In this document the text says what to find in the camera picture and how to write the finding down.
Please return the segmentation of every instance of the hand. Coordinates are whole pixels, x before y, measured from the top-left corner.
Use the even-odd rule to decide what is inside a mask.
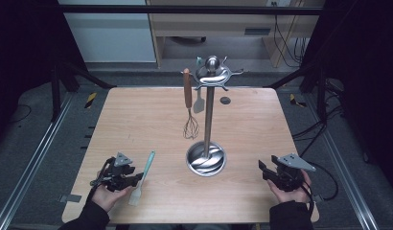
[[[304,179],[306,182],[303,183],[303,186],[306,190],[308,190],[309,189],[308,186],[311,186],[310,177],[308,176],[307,172],[303,170],[301,170],[301,172],[304,175]],[[275,196],[277,196],[278,202],[280,203],[284,203],[292,200],[295,200],[295,202],[307,203],[310,200],[310,198],[302,188],[296,189],[291,192],[284,192],[278,189],[277,186],[269,179],[267,180],[267,184],[270,187],[270,190],[275,194]]]
[[[119,192],[110,192],[105,185],[100,185],[95,191],[92,201],[101,206],[107,213],[113,208],[116,201],[127,195],[132,187],[127,187]]]

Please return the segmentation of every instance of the metal utensil holder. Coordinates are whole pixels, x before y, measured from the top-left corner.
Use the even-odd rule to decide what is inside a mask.
[[[243,70],[233,73],[215,56],[205,60],[205,65],[196,70],[193,78],[198,83],[196,90],[207,87],[206,111],[205,111],[205,133],[204,141],[196,142],[187,151],[186,163],[190,170],[201,176],[213,176],[220,173],[226,164],[226,152],[215,142],[211,142],[212,115],[214,109],[215,88],[221,87],[225,91],[227,81],[233,75],[239,75]]]

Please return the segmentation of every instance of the person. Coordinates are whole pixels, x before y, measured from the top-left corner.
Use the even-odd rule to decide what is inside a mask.
[[[305,189],[311,186],[311,180],[305,171],[302,171],[305,183]],[[271,181],[267,180],[270,190],[277,197],[279,204],[270,208],[270,229],[271,230],[313,230],[311,222],[311,213],[308,211],[307,202],[309,197],[305,191],[300,188],[292,192],[284,192],[277,188]],[[120,192],[110,192],[106,186],[101,185],[95,191],[92,200],[88,201],[83,207],[78,218],[63,224],[59,230],[104,230],[110,219],[108,212],[113,208],[115,203],[127,195],[132,187],[127,187]],[[172,229],[174,225],[152,225],[151,229]],[[134,228],[142,229],[142,226],[133,225]],[[197,225],[192,229],[230,229],[230,225]]]
[[[311,180],[308,174],[301,170],[304,175],[304,189],[308,190]],[[279,204],[270,208],[270,229],[271,230],[313,230],[311,215],[307,208],[310,201],[303,188],[292,192],[279,190],[271,181],[267,180],[270,190],[275,194]]]

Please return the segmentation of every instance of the whisk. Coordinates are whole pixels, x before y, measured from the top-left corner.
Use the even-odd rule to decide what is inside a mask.
[[[191,79],[190,70],[184,69],[184,96],[185,96],[185,106],[188,108],[188,121],[184,126],[184,138],[185,139],[195,139],[199,133],[199,125],[197,120],[193,117],[191,113],[191,107],[193,104],[193,94],[191,92]]]

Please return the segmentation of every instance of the gray carpet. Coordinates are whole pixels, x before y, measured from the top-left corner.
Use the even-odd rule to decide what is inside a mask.
[[[170,61],[176,63],[177,58],[182,57],[173,59],[166,57],[165,61],[166,63]],[[182,77],[174,71],[174,68],[165,69],[165,71],[94,72],[94,75],[118,85],[180,86],[182,84]],[[250,71],[243,76],[231,79],[228,85],[256,87],[268,85],[286,74],[287,72],[283,71],[266,71],[262,74]],[[73,95],[71,107],[35,175],[35,180],[12,219],[12,229],[51,229],[52,226],[54,228],[62,224],[61,215],[65,204],[58,202],[58,197],[67,195],[71,191],[85,154],[85,147],[90,142],[88,135],[93,132],[93,127],[97,123],[107,95],[107,90],[101,89],[83,78],[78,78],[78,80],[81,88],[77,93],[68,93]],[[292,81],[278,90],[280,103],[291,134],[298,133],[315,123],[315,118],[309,107],[301,107],[291,104],[289,101],[290,93],[293,93],[300,103],[309,103],[306,102],[307,98],[313,99],[313,95],[306,95],[306,97],[300,95],[297,90],[299,81]],[[97,92],[98,95],[91,108],[84,108],[86,100],[92,92]],[[28,165],[35,148],[50,124],[52,116],[50,84],[47,83],[26,92],[19,103],[24,105],[19,106],[14,114],[15,121],[22,119],[29,113],[29,109],[25,105],[31,108],[31,113],[21,121],[9,124],[0,143],[0,210],[12,193],[18,178]],[[328,110],[338,105],[339,101],[336,98],[331,98]],[[361,149],[344,116],[338,114],[329,120],[327,130],[333,136],[345,163],[349,166],[376,223],[380,229],[393,229],[393,190],[381,170],[376,165],[364,163]],[[314,130],[304,138],[312,138],[316,132],[317,130]],[[302,152],[310,141],[311,139],[296,141],[298,152]],[[339,185],[339,193],[335,199],[317,204],[320,220],[314,226],[316,229],[363,229],[347,196],[347,191],[342,187],[328,151],[329,149],[321,136],[304,156],[304,159],[326,168]],[[328,197],[334,193],[334,182],[327,174],[318,170],[312,172],[310,177],[312,190],[315,194]],[[268,225],[263,223],[262,229],[268,229]]]

